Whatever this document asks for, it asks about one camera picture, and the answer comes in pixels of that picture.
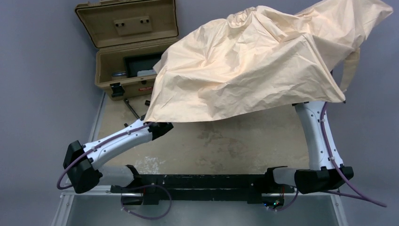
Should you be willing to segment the beige folding umbrella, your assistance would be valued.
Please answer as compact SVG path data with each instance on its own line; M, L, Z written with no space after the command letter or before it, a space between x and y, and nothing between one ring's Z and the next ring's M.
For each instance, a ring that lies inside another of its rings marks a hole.
M170 46L145 121L227 119L307 101L345 101L359 48L393 9L323 0L291 15L267 6L212 20Z

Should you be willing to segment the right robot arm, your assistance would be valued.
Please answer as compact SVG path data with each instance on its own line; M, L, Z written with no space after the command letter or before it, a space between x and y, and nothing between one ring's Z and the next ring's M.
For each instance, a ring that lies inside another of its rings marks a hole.
M345 166L335 146L325 104L314 101L294 105L305 134L309 168L268 168L270 183L295 187L300 193L309 194L336 190L353 178L352 167Z

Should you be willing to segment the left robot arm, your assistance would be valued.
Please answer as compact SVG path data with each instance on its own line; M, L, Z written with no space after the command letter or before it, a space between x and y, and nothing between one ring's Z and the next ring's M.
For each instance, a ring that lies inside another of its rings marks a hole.
M86 193L97 185L127 187L134 180L130 167L106 167L105 164L125 151L165 135L170 122L144 122L141 119L105 138L82 145L78 140L68 145L57 188L73 188L75 193Z

